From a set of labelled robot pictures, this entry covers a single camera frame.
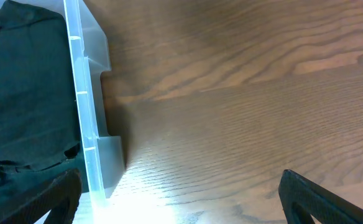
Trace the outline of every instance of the plastic bin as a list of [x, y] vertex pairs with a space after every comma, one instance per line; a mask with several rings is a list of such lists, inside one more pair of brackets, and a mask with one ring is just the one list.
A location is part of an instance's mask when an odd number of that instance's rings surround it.
[[82, 0], [16, 1], [58, 12], [67, 22], [90, 201], [100, 213], [124, 172], [121, 139], [107, 132], [101, 93], [100, 74], [111, 69], [107, 37]]

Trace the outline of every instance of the black cloth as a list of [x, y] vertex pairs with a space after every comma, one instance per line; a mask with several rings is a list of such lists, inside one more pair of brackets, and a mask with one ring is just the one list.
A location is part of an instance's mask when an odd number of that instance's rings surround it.
[[80, 129], [62, 15], [5, 1], [0, 9], [0, 188], [77, 156]]
[[81, 188], [79, 171], [67, 170], [0, 204], [0, 224], [35, 223], [49, 211], [44, 223], [72, 223]]

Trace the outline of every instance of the wooden table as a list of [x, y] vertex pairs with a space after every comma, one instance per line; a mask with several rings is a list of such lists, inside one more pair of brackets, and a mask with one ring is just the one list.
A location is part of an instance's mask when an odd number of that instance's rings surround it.
[[86, 4], [127, 156], [112, 223], [286, 223], [284, 169], [363, 208], [363, 0]]

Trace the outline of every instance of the wood grain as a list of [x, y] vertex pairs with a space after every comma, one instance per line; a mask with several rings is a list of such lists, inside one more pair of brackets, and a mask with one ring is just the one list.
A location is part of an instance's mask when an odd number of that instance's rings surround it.
[[[110, 133], [119, 119], [112, 106]], [[277, 196], [284, 169], [363, 205], [354, 197], [363, 188], [363, 64], [124, 109], [130, 161], [111, 199], [120, 217], [285, 223]]]
[[88, 5], [108, 37], [113, 63], [103, 77], [104, 97], [121, 103], [363, 61], [363, 0], [97, 0]]
[[[363, 0], [86, 0], [105, 31], [118, 223], [286, 223], [293, 169], [363, 208]], [[83, 199], [76, 221], [90, 207]]]

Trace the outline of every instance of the folded black shirt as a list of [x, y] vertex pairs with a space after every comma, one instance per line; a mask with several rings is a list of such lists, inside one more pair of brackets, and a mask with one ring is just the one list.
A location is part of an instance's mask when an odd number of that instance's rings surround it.
[[6, 1], [0, 9], [0, 187], [16, 181], [8, 174], [41, 172], [79, 149], [64, 18]]

